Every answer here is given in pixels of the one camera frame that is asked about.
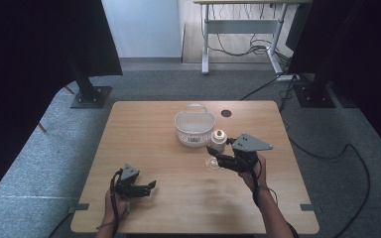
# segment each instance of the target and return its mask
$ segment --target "gray mat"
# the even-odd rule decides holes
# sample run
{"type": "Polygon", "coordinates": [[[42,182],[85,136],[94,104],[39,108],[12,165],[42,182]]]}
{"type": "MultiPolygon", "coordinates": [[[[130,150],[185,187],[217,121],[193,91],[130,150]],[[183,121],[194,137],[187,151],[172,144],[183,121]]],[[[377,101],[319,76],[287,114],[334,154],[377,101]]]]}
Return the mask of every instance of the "gray mat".
{"type": "MultiPolygon", "coordinates": [[[[41,121],[48,132],[32,134],[0,182],[0,237],[48,237],[76,205],[115,101],[239,100],[274,77],[270,70],[214,70],[209,76],[199,70],[126,70],[124,76],[91,80],[96,86],[113,87],[102,109],[69,109],[73,95],[62,89],[41,121]]],[[[273,82],[246,100],[280,105],[279,92],[287,86],[273,82]]],[[[78,91],[75,83],[69,87],[78,91]]],[[[364,209],[341,237],[381,237],[381,139],[359,109],[334,102],[335,109],[306,109],[293,95],[286,101],[283,120],[290,126],[289,137],[313,153],[332,156],[346,143],[357,148],[372,186],[364,209]]],[[[334,162],[315,159],[297,147],[294,152],[320,226],[318,234],[302,237],[333,237],[361,204],[365,171],[352,149],[334,162]]],[[[94,236],[74,234],[70,222],[71,217],[55,237],[94,236]]]]}

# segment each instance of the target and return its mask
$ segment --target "black wire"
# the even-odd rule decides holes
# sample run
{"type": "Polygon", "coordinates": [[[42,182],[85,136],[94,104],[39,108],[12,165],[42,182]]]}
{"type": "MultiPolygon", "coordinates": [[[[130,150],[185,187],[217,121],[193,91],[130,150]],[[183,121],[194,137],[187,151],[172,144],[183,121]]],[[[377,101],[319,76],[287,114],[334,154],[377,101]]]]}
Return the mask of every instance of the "black wire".
{"type": "Polygon", "coordinates": [[[289,99],[289,93],[290,93],[290,90],[292,88],[292,84],[293,84],[293,81],[294,81],[295,78],[296,78],[296,76],[293,75],[292,80],[290,81],[289,86],[287,87],[286,96],[285,97],[281,97],[281,106],[280,106],[280,109],[279,109],[280,113],[284,110],[284,105],[286,103],[286,100],[289,99]]]}
{"type": "MultiPolygon", "coordinates": [[[[213,8],[213,5],[211,8],[208,7],[208,11],[212,11],[212,16],[214,19],[216,19],[216,16],[215,16],[215,11],[214,11],[214,8],[213,8]]],[[[202,5],[200,5],[200,31],[202,32],[202,37],[205,38],[205,35],[204,35],[204,32],[203,32],[203,25],[202,25],[202,5]]],[[[236,53],[231,53],[229,51],[227,51],[224,46],[222,45],[222,42],[221,42],[221,39],[219,38],[219,34],[217,34],[217,38],[218,38],[218,42],[221,46],[221,49],[215,49],[215,48],[212,48],[210,46],[207,46],[210,50],[212,51],[215,51],[215,52],[222,52],[222,53],[225,53],[229,56],[232,56],[232,57],[243,57],[243,56],[246,56],[246,55],[249,55],[251,53],[255,54],[255,55],[263,55],[265,53],[267,53],[268,49],[265,47],[265,46],[256,46],[256,45],[253,45],[254,42],[256,41],[261,41],[261,42],[265,42],[265,43],[269,43],[271,44],[270,42],[268,41],[265,41],[265,40],[255,40],[255,41],[252,41],[254,36],[252,37],[251,41],[250,41],[250,48],[247,52],[245,53],[240,53],[240,54],[236,54],[236,53]]]]}
{"type": "Polygon", "coordinates": [[[289,136],[289,140],[291,143],[293,143],[297,148],[299,148],[301,151],[305,152],[306,154],[312,156],[312,157],[315,157],[317,159],[321,159],[321,160],[326,160],[326,161],[331,161],[331,160],[336,160],[338,159],[339,157],[341,157],[345,151],[347,150],[348,148],[348,145],[349,144],[346,144],[344,149],[339,152],[336,156],[333,156],[333,157],[324,157],[324,156],[319,156],[319,155],[315,155],[314,153],[311,153],[309,152],[308,150],[304,149],[303,147],[301,147],[299,144],[297,144],[290,136],[289,136]]]}
{"type": "Polygon", "coordinates": [[[122,175],[122,170],[116,172],[110,181],[110,200],[113,208],[114,213],[114,227],[112,231],[112,237],[116,236],[117,229],[119,228],[119,214],[117,210],[117,202],[116,202],[116,191],[115,191],[115,180],[117,176],[122,175]]]}
{"type": "Polygon", "coordinates": [[[355,218],[357,218],[358,214],[360,214],[361,210],[363,210],[363,207],[364,205],[366,204],[368,198],[369,198],[369,195],[370,195],[370,186],[371,186],[371,181],[370,181],[370,172],[369,172],[369,169],[367,168],[367,165],[366,163],[364,162],[363,158],[360,156],[360,153],[358,153],[357,149],[355,149],[355,147],[351,144],[347,144],[349,147],[351,147],[355,154],[357,154],[358,158],[360,159],[360,162],[361,162],[361,165],[363,166],[364,170],[366,171],[366,177],[367,177],[367,190],[366,190],[366,194],[364,196],[364,199],[363,199],[363,202],[361,202],[361,205],[360,207],[357,209],[357,211],[355,212],[355,215],[353,217],[351,217],[351,219],[348,221],[348,223],[342,228],[341,231],[338,232],[338,234],[336,234],[334,237],[339,237],[342,233],[344,233],[348,227],[351,225],[351,223],[355,220],[355,218]]]}
{"type": "Polygon", "coordinates": [[[62,221],[55,227],[55,229],[52,231],[52,233],[49,235],[49,238],[51,238],[54,233],[59,229],[59,227],[64,223],[65,220],[67,220],[68,217],[70,217],[72,215],[72,213],[68,213],[63,219],[62,221]]]}
{"type": "Polygon", "coordinates": [[[244,99],[246,99],[248,96],[252,95],[253,93],[255,93],[255,92],[261,90],[262,88],[268,86],[269,84],[271,84],[272,82],[274,82],[275,80],[277,80],[277,78],[279,78],[280,76],[281,76],[281,74],[278,74],[274,79],[272,79],[271,81],[265,83],[264,85],[262,85],[262,86],[256,88],[255,90],[251,91],[251,92],[250,92],[249,94],[247,94],[246,96],[240,98],[240,100],[244,100],[244,99]]]}
{"type": "Polygon", "coordinates": [[[291,139],[289,137],[289,140],[297,147],[299,148],[300,150],[302,150],[303,152],[305,152],[306,154],[314,157],[314,158],[318,158],[318,159],[321,159],[321,160],[335,160],[339,157],[341,157],[345,151],[348,149],[348,147],[350,147],[352,150],[354,150],[355,154],[357,155],[357,158],[359,159],[359,161],[361,162],[361,165],[363,166],[363,169],[364,171],[366,172],[366,178],[367,178],[367,190],[366,190],[366,194],[364,195],[364,198],[363,198],[363,201],[361,202],[361,205],[359,206],[359,208],[357,209],[357,211],[355,212],[354,216],[351,217],[351,219],[345,224],[345,226],[342,228],[341,231],[339,231],[334,237],[339,237],[342,233],[344,233],[348,227],[351,225],[351,223],[358,217],[358,214],[360,214],[360,212],[363,210],[364,208],[364,205],[366,204],[368,198],[369,198],[369,195],[370,195],[370,188],[371,188],[371,181],[370,181],[370,172],[369,172],[369,169],[367,168],[367,165],[366,163],[364,162],[364,159],[361,157],[360,153],[358,153],[357,149],[351,145],[351,144],[345,144],[344,146],[344,149],[338,153],[336,156],[333,156],[333,157],[324,157],[324,156],[319,156],[319,155],[315,155],[314,153],[311,153],[309,151],[307,151],[306,149],[302,148],[300,145],[298,145],[293,139],[291,139]]]}

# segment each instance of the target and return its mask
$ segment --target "plastic container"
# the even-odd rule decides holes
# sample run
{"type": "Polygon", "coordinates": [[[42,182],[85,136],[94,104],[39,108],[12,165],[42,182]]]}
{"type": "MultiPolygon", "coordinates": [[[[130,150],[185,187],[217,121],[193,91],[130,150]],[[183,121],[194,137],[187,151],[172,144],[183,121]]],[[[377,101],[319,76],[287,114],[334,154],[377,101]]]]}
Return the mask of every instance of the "plastic container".
{"type": "Polygon", "coordinates": [[[208,144],[214,124],[214,115],[206,111],[204,106],[196,103],[188,105],[175,117],[178,138],[182,144],[189,147],[201,147],[208,144]]]}

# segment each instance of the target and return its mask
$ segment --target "metal frame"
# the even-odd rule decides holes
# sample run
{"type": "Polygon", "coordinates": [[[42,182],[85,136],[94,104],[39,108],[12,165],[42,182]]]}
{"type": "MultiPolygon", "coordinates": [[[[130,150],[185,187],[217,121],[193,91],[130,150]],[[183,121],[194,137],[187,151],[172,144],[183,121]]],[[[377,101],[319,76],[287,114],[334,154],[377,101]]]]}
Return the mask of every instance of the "metal frame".
{"type": "MultiPolygon", "coordinates": [[[[208,35],[209,34],[274,34],[268,57],[277,75],[283,70],[275,56],[278,39],[283,28],[288,3],[284,3],[278,20],[209,20],[209,5],[205,5],[204,39],[202,52],[202,74],[209,74],[208,35]]],[[[292,75],[281,75],[277,80],[291,80],[292,75]]]]}

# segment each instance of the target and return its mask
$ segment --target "table leg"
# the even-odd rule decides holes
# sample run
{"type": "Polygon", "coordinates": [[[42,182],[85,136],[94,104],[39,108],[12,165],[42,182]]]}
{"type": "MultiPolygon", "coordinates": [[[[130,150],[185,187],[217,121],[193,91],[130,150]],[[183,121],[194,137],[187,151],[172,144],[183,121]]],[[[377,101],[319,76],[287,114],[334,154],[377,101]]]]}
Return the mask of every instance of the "table leg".
{"type": "MultiPolygon", "coordinates": [[[[272,67],[274,68],[275,73],[282,74],[283,70],[280,67],[280,63],[278,62],[276,56],[275,56],[275,49],[277,48],[278,44],[278,39],[280,38],[280,33],[281,29],[283,28],[284,24],[284,18],[286,17],[286,12],[287,12],[287,7],[288,3],[283,4],[283,8],[281,10],[281,16],[278,19],[278,25],[277,28],[275,29],[274,33],[274,39],[272,41],[271,47],[268,50],[268,57],[271,61],[272,67]]],[[[293,78],[292,75],[281,75],[279,78],[277,78],[278,81],[286,81],[286,80],[291,80],[293,78]]]]}
{"type": "Polygon", "coordinates": [[[204,25],[204,38],[203,38],[203,52],[202,52],[202,74],[209,74],[208,62],[208,23],[209,23],[209,4],[205,5],[205,19],[204,25]]]}

